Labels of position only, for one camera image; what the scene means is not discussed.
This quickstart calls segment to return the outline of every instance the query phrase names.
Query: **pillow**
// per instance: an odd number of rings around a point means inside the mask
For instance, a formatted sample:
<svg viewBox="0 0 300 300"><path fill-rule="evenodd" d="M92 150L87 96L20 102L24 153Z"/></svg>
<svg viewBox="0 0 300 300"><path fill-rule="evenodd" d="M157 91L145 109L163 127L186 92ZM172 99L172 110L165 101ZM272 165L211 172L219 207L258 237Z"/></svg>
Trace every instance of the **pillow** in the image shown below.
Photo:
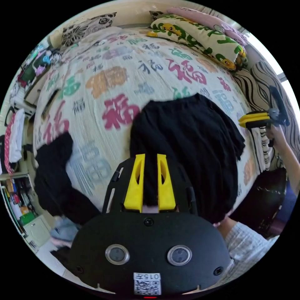
<svg viewBox="0 0 300 300"><path fill-rule="evenodd" d="M79 42L83 37L86 37L90 33L111 26L116 14L116 12L108 13L64 28L62 31L61 52L64 52L69 46Z"/></svg>
<svg viewBox="0 0 300 300"><path fill-rule="evenodd" d="M236 29L232 28L226 22L222 21L217 17L199 12L194 9L190 9L186 7L177 7L177 6L167 9L167 12L170 14L182 16L193 22L209 27L211 30L219 31L229 36L230 38L234 39L241 46L246 46L248 44L247 38L244 35L242 35Z"/></svg>
<svg viewBox="0 0 300 300"><path fill-rule="evenodd" d="M154 11L154 10L149 10L149 12L150 12L152 21L155 21L159 18L162 18L162 17L168 15L168 13L160 12L160 11Z"/></svg>

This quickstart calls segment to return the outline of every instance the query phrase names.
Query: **bed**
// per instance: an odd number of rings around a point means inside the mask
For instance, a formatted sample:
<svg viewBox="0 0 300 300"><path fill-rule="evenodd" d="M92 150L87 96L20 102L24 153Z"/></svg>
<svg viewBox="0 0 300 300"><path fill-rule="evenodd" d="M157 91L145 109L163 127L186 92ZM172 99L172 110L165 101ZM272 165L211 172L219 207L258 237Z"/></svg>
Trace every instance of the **bed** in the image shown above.
<svg viewBox="0 0 300 300"><path fill-rule="evenodd" d="M107 185L129 157L130 127L150 99L170 100L200 93L236 123L245 138L238 166L234 209L252 187L258 170L250 137L238 119L251 111L232 75L185 45L147 37L149 27L109 27L88 35L48 72L37 103L33 149L69 131L74 145L67 173L74 188L102 209ZM54 98L43 117L53 92Z"/></svg>

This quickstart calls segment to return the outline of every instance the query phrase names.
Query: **yellow clamp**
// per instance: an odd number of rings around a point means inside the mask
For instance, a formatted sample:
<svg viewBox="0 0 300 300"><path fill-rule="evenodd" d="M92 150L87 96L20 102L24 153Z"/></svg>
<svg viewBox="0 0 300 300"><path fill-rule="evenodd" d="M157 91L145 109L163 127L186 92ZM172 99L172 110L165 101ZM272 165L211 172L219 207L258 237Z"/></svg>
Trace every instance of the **yellow clamp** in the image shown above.
<svg viewBox="0 0 300 300"><path fill-rule="evenodd" d="M131 178L129 181L124 207L126 210L142 212L143 186L144 186L145 154L139 154L135 158ZM168 168L167 157L157 155L158 170L158 210L172 211L176 208L175 197Z"/></svg>
<svg viewBox="0 0 300 300"><path fill-rule="evenodd" d="M249 115L242 116L238 123L241 127L246 128L246 123L248 122L254 122L254 121L261 121L261 120L269 120L270 117L267 112L258 112L258 113L252 113Z"/></svg>

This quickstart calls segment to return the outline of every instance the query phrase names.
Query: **blanket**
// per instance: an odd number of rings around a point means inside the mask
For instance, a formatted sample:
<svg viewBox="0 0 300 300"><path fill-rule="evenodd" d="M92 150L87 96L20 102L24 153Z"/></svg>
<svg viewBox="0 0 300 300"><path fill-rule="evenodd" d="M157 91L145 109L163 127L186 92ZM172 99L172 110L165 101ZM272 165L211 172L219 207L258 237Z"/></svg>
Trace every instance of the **blanket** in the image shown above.
<svg viewBox="0 0 300 300"><path fill-rule="evenodd" d="M225 34L178 15L166 15L152 22L149 37L182 43L230 71L247 64L244 48Z"/></svg>

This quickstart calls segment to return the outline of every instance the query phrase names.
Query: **red and white cloth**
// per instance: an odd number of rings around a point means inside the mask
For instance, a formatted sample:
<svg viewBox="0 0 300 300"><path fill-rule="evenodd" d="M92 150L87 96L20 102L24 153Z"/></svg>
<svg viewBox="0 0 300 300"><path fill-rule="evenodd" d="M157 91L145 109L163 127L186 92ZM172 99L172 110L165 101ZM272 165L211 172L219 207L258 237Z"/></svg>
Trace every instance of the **red and white cloth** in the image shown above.
<svg viewBox="0 0 300 300"><path fill-rule="evenodd" d="M6 131L5 131L5 139L4 139L4 164L5 164L6 170L9 174L13 174L13 170L9 164L9 139L10 139L10 136L12 133L12 125L15 122L15 116L16 116L16 114L14 113L12 115L11 121L7 125Z"/></svg>
<svg viewBox="0 0 300 300"><path fill-rule="evenodd" d="M24 128L25 111L20 109L12 115L4 138L4 164L9 174L13 170L9 163L16 163L22 158L22 135Z"/></svg>

